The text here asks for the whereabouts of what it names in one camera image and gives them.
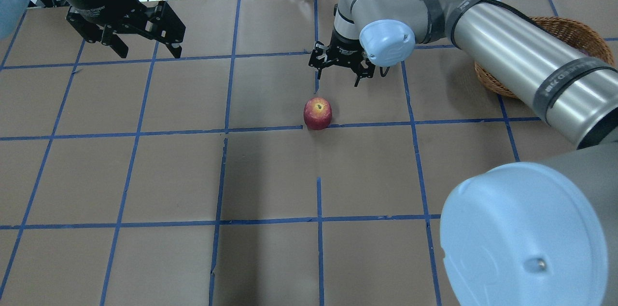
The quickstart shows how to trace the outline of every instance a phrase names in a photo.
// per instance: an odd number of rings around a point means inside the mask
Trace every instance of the apple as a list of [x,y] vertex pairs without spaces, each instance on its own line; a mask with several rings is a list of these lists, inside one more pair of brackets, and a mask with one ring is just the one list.
[[314,97],[305,104],[303,117],[305,124],[311,130],[323,130],[331,124],[331,119],[333,119],[331,104],[322,97]]

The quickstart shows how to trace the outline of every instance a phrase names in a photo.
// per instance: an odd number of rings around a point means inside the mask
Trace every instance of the wicker basket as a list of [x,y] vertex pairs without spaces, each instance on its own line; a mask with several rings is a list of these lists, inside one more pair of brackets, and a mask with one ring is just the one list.
[[[575,49],[579,49],[586,55],[598,57],[607,62],[607,64],[616,66],[614,55],[605,40],[588,25],[558,16],[539,16],[531,19],[547,30],[548,33]],[[503,96],[516,97],[514,93],[503,86],[481,65],[475,62],[474,68],[477,71],[477,78],[486,88]]]

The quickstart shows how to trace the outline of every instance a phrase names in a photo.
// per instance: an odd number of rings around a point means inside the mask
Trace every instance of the gray robot arm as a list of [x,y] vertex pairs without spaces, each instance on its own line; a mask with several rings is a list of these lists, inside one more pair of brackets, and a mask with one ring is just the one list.
[[618,73],[488,0],[339,0],[309,65],[358,80],[448,38],[579,150],[452,191],[444,265],[463,306],[618,305]]
[[[146,7],[139,0],[66,0],[71,5],[67,21],[86,40],[109,46],[120,57],[128,47],[118,35],[138,34],[166,45],[176,58],[181,56],[185,25],[166,1]],[[0,36],[13,31],[28,0],[0,0]]]

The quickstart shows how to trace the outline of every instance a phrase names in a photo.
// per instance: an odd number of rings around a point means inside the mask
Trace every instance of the grid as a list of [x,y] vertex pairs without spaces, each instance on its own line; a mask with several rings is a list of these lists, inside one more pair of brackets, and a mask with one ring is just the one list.
[[[289,53],[265,53],[265,54],[251,54],[251,55],[237,55],[236,54],[236,46],[238,42],[238,30],[239,30],[239,15],[241,11],[241,5],[243,0],[237,0],[236,2],[236,16],[234,22],[234,39],[232,42],[232,51],[230,55],[225,56],[196,56],[196,57],[183,57],[181,59],[161,59],[157,58],[158,44],[155,45],[152,59],[139,59],[139,60],[118,60],[118,61],[106,61],[106,62],[80,62],[80,57],[82,55],[82,51],[84,50],[84,42],[82,41],[77,57],[73,63],[60,63],[60,64],[41,64],[41,65],[24,65],[24,66],[5,66],[7,59],[9,57],[9,53],[13,48],[13,44],[15,39],[17,38],[18,33],[20,32],[22,23],[24,22],[25,14],[22,16],[20,23],[11,39],[11,43],[9,44],[9,48],[4,56],[2,61],[2,65],[0,66],[0,70],[2,69],[37,69],[37,68],[52,68],[52,67],[67,67],[71,68],[71,75],[69,77],[68,84],[66,86],[66,90],[64,91],[64,97],[62,99],[62,103],[60,104],[59,111],[57,113],[55,123],[53,125],[53,130],[50,135],[33,135],[33,136],[19,136],[19,137],[0,137],[0,141],[27,141],[27,140],[43,140],[48,141],[46,149],[44,151],[44,155],[42,157],[42,161],[40,163],[40,168],[38,170],[37,178],[35,180],[35,185],[29,196],[28,205],[26,207],[23,220],[20,225],[2,225],[0,223],[0,230],[3,231],[17,231],[17,238],[15,240],[15,244],[13,247],[13,251],[11,253],[8,265],[6,267],[6,271],[4,273],[4,277],[2,279],[2,285],[0,286],[0,299],[5,291],[7,286],[7,282],[11,276],[11,269],[13,267],[13,262],[18,253],[20,247],[20,241],[22,238],[22,234],[26,230],[31,229],[86,229],[86,228],[110,228],[114,229],[112,244],[110,248],[110,254],[108,263],[106,266],[106,273],[104,278],[104,284],[102,286],[100,305],[104,305],[106,303],[106,295],[108,292],[108,284],[110,281],[110,274],[112,271],[112,266],[114,264],[114,254],[116,245],[118,242],[119,234],[121,233],[121,229],[124,228],[134,228],[134,227],[182,227],[182,226],[211,226],[214,228],[214,236],[213,236],[213,244],[212,244],[212,258],[211,258],[211,278],[210,284],[208,286],[208,303],[209,305],[213,305],[214,302],[214,291],[216,286],[216,276],[214,274],[217,262],[218,262],[218,254],[219,254],[219,232],[222,226],[226,225],[265,225],[265,224],[285,224],[285,223],[317,223],[318,231],[318,273],[319,273],[319,303],[321,306],[326,304],[325,302],[325,291],[327,286],[324,284],[324,247],[323,247],[323,223],[331,223],[331,222],[357,222],[357,221],[424,221],[426,228],[426,238],[427,238],[427,253],[430,260],[431,266],[431,276],[433,278],[433,286],[435,290],[435,301],[437,305],[442,305],[441,298],[441,288],[439,286],[438,280],[438,268],[435,257],[434,250],[434,240],[435,238],[432,235],[431,231],[431,222],[435,220],[439,220],[440,214],[430,213],[430,207],[428,205],[427,194],[425,189],[425,180],[423,173],[423,161],[421,160],[421,150],[419,148],[419,133],[417,132],[417,127],[421,125],[443,125],[443,124],[484,124],[484,123],[503,123],[504,128],[508,135],[508,141],[510,142],[510,147],[512,149],[512,154],[515,161],[519,161],[519,153],[516,145],[516,139],[514,137],[512,131],[513,122],[527,122],[527,121],[539,121],[538,117],[509,117],[507,113],[507,108],[503,98],[500,95],[496,96],[496,100],[499,103],[499,107],[501,110],[502,117],[488,117],[488,118],[477,118],[477,119],[435,119],[435,120],[420,120],[417,121],[415,119],[413,104],[410,94],[410,88],[408,86],[408,70],[406,68],[406,62],[401,63],[401,71],[402,71],[402,80],[403,80],[403,89],[405,92],[406,102],[407,102],[407,111],[409,119],[406,121],[391,121],[391,122],[376,122],[376,123],[346,123],[346,124],[332,124],[329,128],[364,128],[364,127],[373,127],[373,126],[410,126],[411,131],[411,139],[413,145],[413,152],[415,155],[415,161],[417,165],[416,172],[418,173],[419,178],[419,186],[420,186],[420,195],[423,206],[423,213],[419,214],[405,214],[405,215],[383,215],[383,216],[323,216],[323,198],[322,198],[322,179],[318,176],[316,179],[316,216],[303,216],[296,218],[276,218],[276,219],[262,219],[262,220],[222,220],[222,206],[223,206],[223,197],[224,197],[224,188],[225,188],[225,168],[227,165],[227,148],[229,143],[229,135],[230,134],[242,134],[242,133],[250,133],[250,132],[265,132],[265,131],[288,131],[288,130],[302,130],[304,126],[302,125],[285,125],[285,126],[256,126],[256,127],[241,127],[241,128],[230,128],[230,104],[232,103],[232,87],[234,85],[234,66],[237,59],[241,58],[249,58],[249,57],[281,57],[281,56],[304,56],[308,54],[306,51],[302,52],[289,52]],[[558,15],[556,6],[554,5],[553,0],[548,0],[554,15]],[[313,2],[314,9],[314,35],[315,40],[318,39],[319,31],[318,31],[318,0],[314,0]],[[605,40],[609,42],[618,41],[618,38],[606,38]],[[426,49],[450,49],[453,46],[417,46],[417,51],[421,52]],[[219,129],[211,129],[211,130],[164,130],[164,131],[142,131],[142,123],[144,119],[146,103],[148,100],[148,93],[150,90],[150,83],[153,75],[153,69],[156,64],[159,62],[169,62],[169,61],[184,61],[184,60],[208,60],[208,59],[229,59],[230,60],[230,70],[229,70],[229,81],[227,84],[227,99],[225,105],[225,127]],[[125,133],[108,133],[108,134],[57,134],[57,129],[60,123],[60,118],[62,116],[64,107],[66,105],[69,91],[71,89],[71,84],[73,83],[73,79],[75,78],[75,74],[78,71],[78,67],[81,66],[99,66],[99,65],[113,65],[113,64],[130,64],[130,63],[149,63],[148,69],[148,77],[146,79],[145,90],[143,92],[143,98],[141,100],[141,108],[139,113],[139,121],[137,122],[137,129],[135,132],[125,132]],[[317,80],[317,76],[315,78],[315,92],[318,93],[320,90],[319,82]],[[135,163],[135,158],[137,151],[139,149],[139,142],[141,137],[145,136],[157,136],[157,135],[201,135],[201,134],[224,134],[226,137],[223,139],[223,157],[221,158],[221,169],[219,176],[219,190],[218,190],[218,200],[216,205],[216,218],[214,220],[204,220],[204,221],[169,221],[169,222],[139,222],[139,223],[127,223],[123,221],[124,207],[126,204],[126,195],[128,192],[128,188],[130,185],[130,181],[132,178],[133,165]],[[29,212],[33,205],[33,201],[35,200],[35,195],[37,194],[38,185],[42,178],[43,170],[46,165],[46,161],[49,156],[49,152],[51,150],[51,146],[56,139],[99,139],[99,138],[113,138],[113,137],[128,137],[133,138],[133,148],[130,155],[130,161],[128,164],[128,170],[126,172],[126,181],[124,183],[124,191],[122,194],[122,199],[120,203],[120,207],[117,214],[117,220],[114,223],[80,223],[80,224],[27,224]]]

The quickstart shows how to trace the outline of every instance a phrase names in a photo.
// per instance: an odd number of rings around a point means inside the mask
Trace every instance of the black device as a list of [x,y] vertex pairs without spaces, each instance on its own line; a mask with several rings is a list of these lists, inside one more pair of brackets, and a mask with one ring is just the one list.
[[86,42],[101,42],[126,58],[128,47],[118,35],[137,34],[165,44],[175,58],[181,57],[185,25],[164,0],[154,7],[139,0],[66,1],[66,20]]

